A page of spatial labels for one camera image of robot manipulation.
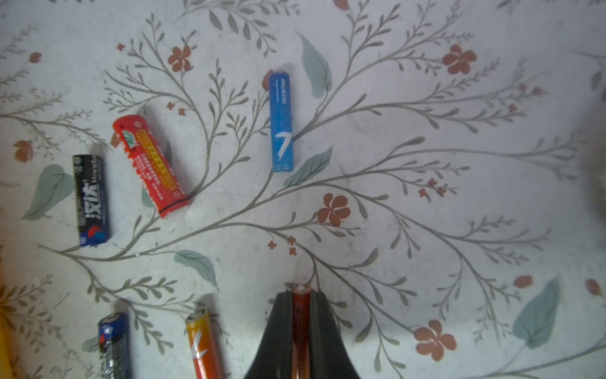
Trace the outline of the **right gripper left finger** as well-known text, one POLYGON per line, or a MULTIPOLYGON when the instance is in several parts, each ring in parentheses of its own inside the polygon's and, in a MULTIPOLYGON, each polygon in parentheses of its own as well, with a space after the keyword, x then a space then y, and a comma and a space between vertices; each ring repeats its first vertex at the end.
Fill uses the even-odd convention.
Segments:
POLYGON ((293 293, 279 293, 245 379, 292 378, 293 321, 293 293))

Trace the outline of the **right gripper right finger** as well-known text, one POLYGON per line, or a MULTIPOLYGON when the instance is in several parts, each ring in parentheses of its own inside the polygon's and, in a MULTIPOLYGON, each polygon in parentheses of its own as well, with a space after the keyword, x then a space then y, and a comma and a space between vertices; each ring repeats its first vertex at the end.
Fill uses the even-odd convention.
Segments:
POLYGON ((310 375, 313 379, 359 379, 324 293, 312 291, 309 309, 310 375))

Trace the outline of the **orange white battery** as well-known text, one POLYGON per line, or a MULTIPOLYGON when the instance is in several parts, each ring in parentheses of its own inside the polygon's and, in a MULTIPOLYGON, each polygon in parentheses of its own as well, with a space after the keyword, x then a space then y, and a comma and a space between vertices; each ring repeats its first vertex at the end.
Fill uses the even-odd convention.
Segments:
POLYGON ((197 379, 223 377, 209 312, 198 309, 186 319, 186 331, 197 379))

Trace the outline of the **red battery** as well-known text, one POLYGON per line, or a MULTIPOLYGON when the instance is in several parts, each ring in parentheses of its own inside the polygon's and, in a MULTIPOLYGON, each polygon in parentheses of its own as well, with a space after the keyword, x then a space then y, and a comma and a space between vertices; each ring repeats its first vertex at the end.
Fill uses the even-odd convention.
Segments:
POLYGON ((113 129, 161 218, 191 204, 144 117, 118 118, 113 129))

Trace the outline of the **yellow plastic storage box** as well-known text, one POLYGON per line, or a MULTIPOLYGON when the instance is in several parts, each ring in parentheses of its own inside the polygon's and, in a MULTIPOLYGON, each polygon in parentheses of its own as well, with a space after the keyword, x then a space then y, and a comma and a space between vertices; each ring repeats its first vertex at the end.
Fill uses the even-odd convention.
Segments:
POLYGON ((0 379, 12 379, 9 349, 3 330, 0 331, 0 379))

